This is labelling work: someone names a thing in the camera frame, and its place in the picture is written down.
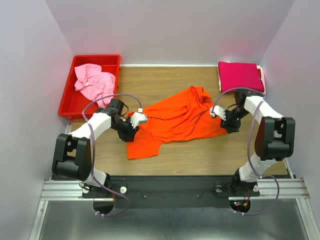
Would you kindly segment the orange t shirt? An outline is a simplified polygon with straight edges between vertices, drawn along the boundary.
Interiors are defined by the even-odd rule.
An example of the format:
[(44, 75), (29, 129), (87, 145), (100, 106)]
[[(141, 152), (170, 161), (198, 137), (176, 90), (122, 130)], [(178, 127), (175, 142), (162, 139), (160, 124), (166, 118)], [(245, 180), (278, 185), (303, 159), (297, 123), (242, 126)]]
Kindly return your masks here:
[(147, 122), (126, 145), (127, 159), (157, 156), (162, 144), (214, 138), (226, 134), (220, 118), (210, 116), (211, 95), (191, 86), (143, 109)]

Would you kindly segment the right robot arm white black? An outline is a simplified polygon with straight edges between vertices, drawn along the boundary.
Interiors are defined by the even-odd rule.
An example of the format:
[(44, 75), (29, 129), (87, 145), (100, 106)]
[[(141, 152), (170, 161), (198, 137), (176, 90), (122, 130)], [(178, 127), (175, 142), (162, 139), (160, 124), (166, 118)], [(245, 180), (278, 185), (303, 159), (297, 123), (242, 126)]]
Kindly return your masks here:
[(275, 111), (259, 91), (250, 88), (233, 91), (235, 107), (227, 110), (216, 104), (210, 114), (220, 117), (220, 126), (229, 134), (240, 130), (241, 120), (248, 114), (252, 115), (253, 123), (258, 123), (254, 152), (247, 150), (246, 164), (236, 170), (230, 182), (230, 192), (235, 196), (255, 194), (259, 191), (257, 181), (265, 171), (293, 154), (296, 122)]

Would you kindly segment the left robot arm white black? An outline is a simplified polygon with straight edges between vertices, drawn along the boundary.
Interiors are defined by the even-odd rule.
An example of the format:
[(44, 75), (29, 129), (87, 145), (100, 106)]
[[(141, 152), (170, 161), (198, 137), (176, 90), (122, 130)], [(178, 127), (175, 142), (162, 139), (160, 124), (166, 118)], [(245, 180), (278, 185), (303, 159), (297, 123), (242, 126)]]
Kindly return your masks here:
[(139, 125), (148, 119), (143, 114), (142, 105), (132, 116), (123, 118), (126, 105), (119, 99), (111, 99), (106, 108), (98, 108), (90, 119), (86, 117), (88, 106), (82, 111), (85, 123), (69, 134), (61, 133), (55, 143), (52, 173), (83, 185), (94, 187), (95, 193), (106, 197), (116, 192), (111, 189), (109, 174), (95, 169), (96, 140), (109, 129), (117, 132), (123, 142), (133, 142)]

